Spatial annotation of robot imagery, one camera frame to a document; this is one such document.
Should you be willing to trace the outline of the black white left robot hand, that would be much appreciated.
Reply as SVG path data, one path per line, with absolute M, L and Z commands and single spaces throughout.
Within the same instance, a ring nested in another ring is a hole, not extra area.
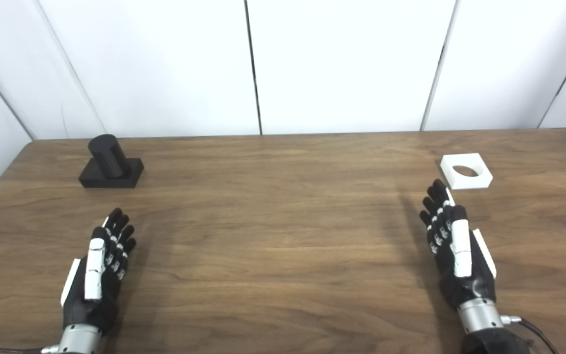
M 136 247 L 134 227 L 120 208 L 92 231 L 87 254 L 74 259 L 61 293 L 63 334 L 57 354 L 98 354 L 116 325 L 118 298 Z

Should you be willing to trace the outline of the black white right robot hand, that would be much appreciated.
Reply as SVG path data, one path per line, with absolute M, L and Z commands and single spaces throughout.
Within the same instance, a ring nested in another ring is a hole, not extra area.
M 423 199 L 420 219 L 439 273 L 446 303 L 467 333 L 503 327 L 496 307 L 496 267 L 481 235 L 472 230 L 466 208 L 435 179 Z

